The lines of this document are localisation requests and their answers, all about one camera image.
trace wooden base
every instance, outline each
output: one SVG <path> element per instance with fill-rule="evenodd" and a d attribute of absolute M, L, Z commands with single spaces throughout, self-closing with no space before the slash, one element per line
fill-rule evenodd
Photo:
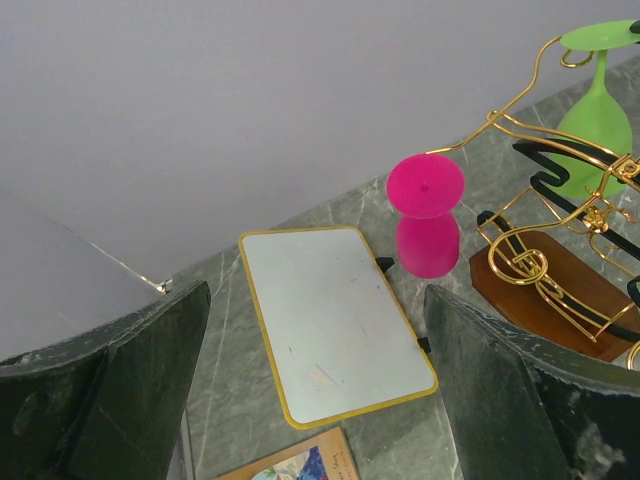
<path fill-rule="evenodd" d="M 578 299 L 584 299 L 590 307 L 606 315 L 613 315 L 631 302 L 629 297 L 549 235 L 527 232 L 521 235 L 521 238 L 528 248 L 535 248 L 546 255 L 551 278 Z M 549 306 L 534 285 L 517 286 L 498 278 L 489 267 L 488 251 L 487 246 L 469 260 L 471 280 L 474 288 L 507 320 L 571 350 L 608 362 L 629 349 L 630 343 L 606 331 L 600 334 L 597 342 L 592 342 Z M 510 253 L 506 245 L 503 251 Z M 499 258 L 498 266 L 504 272 L 509 271 Z M 591 333 L 597 331 L 586 322 L 583 325 Z M 638 309 L 629 310 L 616 321 L 616 325 L 640 331 Z"/>

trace pink wine glass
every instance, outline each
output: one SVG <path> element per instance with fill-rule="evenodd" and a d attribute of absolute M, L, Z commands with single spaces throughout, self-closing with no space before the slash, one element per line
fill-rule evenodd
<path fill-rule="evenodd" d="M 462 170 L 442 155 L 414 155 L 391 171 L 387 196 L 402 214 L 396 229 L 398 260 L 412 275 L 438 278 L 456 266 L 460 230 L 451 210 L 463 192 Z"/>

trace whiteboard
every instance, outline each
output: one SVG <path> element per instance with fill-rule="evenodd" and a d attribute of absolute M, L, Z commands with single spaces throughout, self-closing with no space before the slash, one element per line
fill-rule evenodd
<path fill-rule="evenodd" d="M 359 230 L 248 233 L 240 250 L 285 417 L 311 428 L 437 380 Z"/>

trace gray marble countertop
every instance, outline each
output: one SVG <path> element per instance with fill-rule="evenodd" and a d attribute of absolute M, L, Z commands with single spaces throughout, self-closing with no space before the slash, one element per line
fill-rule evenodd
<path fill-rule="evenodd" d="M 628 113 L 634 131 L 640 131 L 640 105 L 636 102 L 640 59 L 611 70 L 607 85 Z M 516 116 L 534 125 L 556 126 L 587 87 L 585 83 L 578 84 Z M 635 152 L 639 151 L 638 140 L 637 136 Z M 511 143 L 506 135 L 489 130 L 450 155 L 466 178 L 464 198 L 454 211 L 461 230 L 461 258 L 449 275 L 434 282 L 490 312 L 494 310 L 472 288 L 469 276 L 468 259 L 484 246 L 475 231 L 476 215 L 485 209 L 500 208 L 539 170 L 533 162 L 516 154 Z M 390 167 L 399 160 L 391 160 Z M 387 201 L 385 182 L 386 177 L 377 178 L 279 228 L 355 225 L 376 255 L 394 255 L 398 215 Z M 637 205 L 640 197 L 632 199 L 633 195 L 635 192 L 625 191 L 617 200 Z M 520 220 L 517 223 L 531 224 L 527 222 L 539 219 L 541 209 L 525 207 L 514 215 Z M 611 281 L 622 280 L 617 272 L 607 270 L 590 255 L 584 242 L 563 237 L 564 232 L 558 235 Z M 387 276 L 414 329 L 419 335 L 424 334 L 422 304 L 427 282 L 412 277 L 400 266 L 394 266 Z M 294 430 L 284 419 L 238 249 L 231 248 L 200 262 L 176 275 L 174 281 L 179 287 L 194 279 L 209 283 L 213 300 L 187 410 L 196 478 L 213 480 L 317 431 Z M 342 421 L 341 425 L 363 480 L 462 478 L 439 392 Z"/>

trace painting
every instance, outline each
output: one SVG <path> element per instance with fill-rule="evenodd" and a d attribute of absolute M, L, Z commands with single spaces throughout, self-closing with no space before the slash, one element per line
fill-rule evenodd
<path fill-rule="evenodd" d="M 318 447 L 267 468 L 251 480 L 329 480 Z"/>

